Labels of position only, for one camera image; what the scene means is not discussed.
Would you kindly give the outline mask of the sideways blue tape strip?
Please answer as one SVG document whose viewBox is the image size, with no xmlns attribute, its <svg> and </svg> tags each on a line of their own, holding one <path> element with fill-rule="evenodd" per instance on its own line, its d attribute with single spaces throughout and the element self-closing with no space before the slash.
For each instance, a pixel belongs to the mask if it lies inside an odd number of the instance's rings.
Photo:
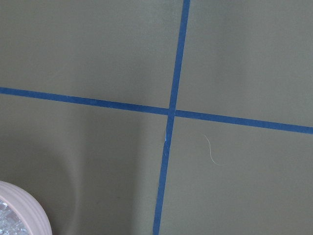
<svg viewBox="0 0 313 235">
<path fill-rule="evenodd" d="M 77 97 L 77 96 L 70 96 L 70 95 L 62 95 L 62 94 L 51 94 L 51 93 L 28 91 L 28 90 L 21 90 L 21 89 L 6 88 L 6 87 L 1 87 L 0 93 L 6 94 L 6 95 L 15 95 L 15 96 L 21 96 L 21 97 L 28 97 L 28 98 L 59 101 L 59 102 L 65 102 L 65 103 L 75 103 L 75 104 L 89 105 L 89 106 L 96 106 L 96 107 L 103 107 L 103 108 L 143 112 L 143 113 L 150 113 L 150 114 L 157 114 L 157 115 L 164 115 L 164 116 L 169 114 L 169 109 L 160 108 L 160 107 L 113 102 L 113 101 L 84 98 L 84 97 Z M 308 126 L 247 119 L 247 118 L 240 118 L 240 117 L 236 118 L 236 117 L 221 116 L 221 115 L 206 114 L 206 113 L 197 113 L 197 112 L 184 111 L 184 110 L 176 110 L 175 116 L 180 117 L 180 118 L 182 117 L 191 118 L 191 119 L 198 119 L 198 120 L 222 122 L 222 123 L 228 123 L 228 124 L 236 124 L 236 125 L 274 129 L 274 130 L 289 131 L 289 132 L 297 132 L 297 133 L 304 133 L 304 134 L 313 133 L 313 128 L 308 127 Z"/>
</svg>

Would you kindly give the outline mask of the upright blue tape strip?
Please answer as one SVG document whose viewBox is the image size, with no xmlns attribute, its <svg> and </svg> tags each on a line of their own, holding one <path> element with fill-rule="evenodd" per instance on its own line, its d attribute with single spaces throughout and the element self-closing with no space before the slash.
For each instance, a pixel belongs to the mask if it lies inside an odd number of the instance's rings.
<svg viewBox="0 0 313 235">
<path fill-rule="evenodd" d="M 159 182 L 158 182 L 154 222 L 153 222 L 153 229 L 152 229 L 152 234 L 154 235 L 159 234 L 160 224 L 161 224 L 162 208 L 163 208 L 163 201 L 164 201 L 164 194 L 165 194 L 165 187 L 166 187 L 167 170 L 168 170 L 168 163 L 169 163 L 169 157 L 170 157 L 174 121 L 175 121 L 175 116 L 176 116 L 176 106 L 177 106 L 177 99 L 178 99 L 178 93 L 179 93 L 179 82 L 180 82 L 180 74 L 181 74 L 181 67 L 182 67 L 183 54 L 184 54 L 186 31 L 187 31 L 187 25 L 188 25 L 189 9 L 190 9 L 190 1 L 184 0 L 183 5 L 182 5 L 182 11 L 181 11 L 175 66 L 174 66 L 173 80 L 172 80 L 171 93 L 170 93 L 170 101 L 169 101 L 169 109 L 168 109 L 166 129 L 165 129 L 162 159 L 161 159 L 161 165 L 160 165 Z"/>
</svg>

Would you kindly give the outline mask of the pink bowl of ice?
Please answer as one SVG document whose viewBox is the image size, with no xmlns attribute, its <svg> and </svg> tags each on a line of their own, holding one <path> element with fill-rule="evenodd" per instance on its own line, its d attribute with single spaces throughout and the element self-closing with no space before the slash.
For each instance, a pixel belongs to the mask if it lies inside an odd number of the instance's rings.
<svg viewBox="0 0 313 235">
<path fill-rule="evenodd" d="M 51 235 L 49 219 L 40 203 L 24 189 L 8 182 L 0 183 L 0 200 L 17 215 L 30 235 Z"/>
</svg>

